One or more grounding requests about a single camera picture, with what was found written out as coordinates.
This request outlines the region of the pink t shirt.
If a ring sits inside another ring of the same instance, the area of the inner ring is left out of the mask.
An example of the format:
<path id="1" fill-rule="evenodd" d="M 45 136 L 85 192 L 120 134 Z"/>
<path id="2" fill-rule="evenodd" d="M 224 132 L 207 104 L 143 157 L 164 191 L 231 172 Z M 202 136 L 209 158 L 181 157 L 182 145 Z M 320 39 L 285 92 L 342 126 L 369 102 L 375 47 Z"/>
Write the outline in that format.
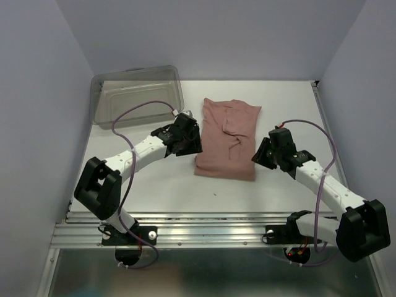
<path id="1" fill-rule="evenodd" d="M 241 100 L 212 101 L 202 107 L 202 152 L 195 158 L 194 174 L 208 178 L 254 181 L 256 127 L 260 106 Z"/>

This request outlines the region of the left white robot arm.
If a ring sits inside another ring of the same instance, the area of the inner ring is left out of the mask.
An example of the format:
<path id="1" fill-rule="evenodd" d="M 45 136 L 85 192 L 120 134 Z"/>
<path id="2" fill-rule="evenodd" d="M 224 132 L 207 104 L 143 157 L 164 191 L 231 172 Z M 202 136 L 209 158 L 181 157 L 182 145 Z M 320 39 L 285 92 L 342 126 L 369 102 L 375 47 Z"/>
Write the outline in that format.
<path id="1" fill-rule="evenodd" d="M 125 244 L 137 239 L 137 221 L 124 209 L 121 188 L 146 166 L 165 159 L 202 152 L 199 125 L 191 115 L 180 113 L 174 122 L 152 131 L 137 145 L 113 157 L 89 159 L 74 190 L 74 198 L 101 221 L 109 223 Z"/>

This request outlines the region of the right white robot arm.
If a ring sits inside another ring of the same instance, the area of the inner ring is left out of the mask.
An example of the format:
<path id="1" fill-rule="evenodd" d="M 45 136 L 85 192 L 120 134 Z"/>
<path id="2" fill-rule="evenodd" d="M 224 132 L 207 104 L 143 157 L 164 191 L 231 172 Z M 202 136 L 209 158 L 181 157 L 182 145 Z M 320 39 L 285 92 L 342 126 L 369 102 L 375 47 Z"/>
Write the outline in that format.
<path id="1" fill-rule="evenodd" d="M 300 243 L 324 242 L 338 248 L 351 262 L 374 254 L 390 245 L 384 205 L 350 191 L 325 172 L 315 156 L 297 150 L 290 130 L 276 127 L 261 142 L 252 161 L 268 169 L 281 169 L 312 191 L 333 212 L 335 218 L 316 211 L 301 210 L 288 216 L 283 225 L 267 225 L 262 241 L 284 246 L 290 261 L 304 264 L 308 256 L 297 251 Z"/>

